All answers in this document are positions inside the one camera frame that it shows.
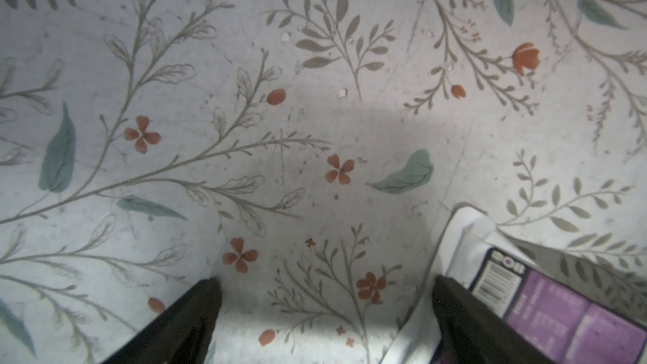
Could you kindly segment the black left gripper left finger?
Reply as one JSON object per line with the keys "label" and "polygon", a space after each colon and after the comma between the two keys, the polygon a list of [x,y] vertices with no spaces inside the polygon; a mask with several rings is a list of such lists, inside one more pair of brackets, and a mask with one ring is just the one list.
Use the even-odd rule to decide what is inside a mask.
{"label": "black left gripper left finger", "polygon": [[203,363],[221,308],[220,281],[201,280],[104,363]]}

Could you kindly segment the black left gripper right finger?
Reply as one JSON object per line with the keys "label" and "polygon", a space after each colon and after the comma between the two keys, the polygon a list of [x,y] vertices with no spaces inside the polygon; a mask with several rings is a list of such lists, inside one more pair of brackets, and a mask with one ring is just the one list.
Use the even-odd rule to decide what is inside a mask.
{"label": "black left gripper right finger", "polygon": [[441,342],[433,363],[550,363],[456,280],[437,276],[431,294]]}

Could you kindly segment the purple coffee bag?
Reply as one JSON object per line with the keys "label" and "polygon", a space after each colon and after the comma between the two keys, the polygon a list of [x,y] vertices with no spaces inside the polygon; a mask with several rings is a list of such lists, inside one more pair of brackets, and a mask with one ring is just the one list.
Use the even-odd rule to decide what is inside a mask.
{"label": "purple coffee bag", "polygon": [[441,236],[424,293],[384,356],[433,363],[441,330],[431,300],[437,276],[459,282],[550,363],[643,363],[646,327],[543,271],[473,207],[458,208]]}

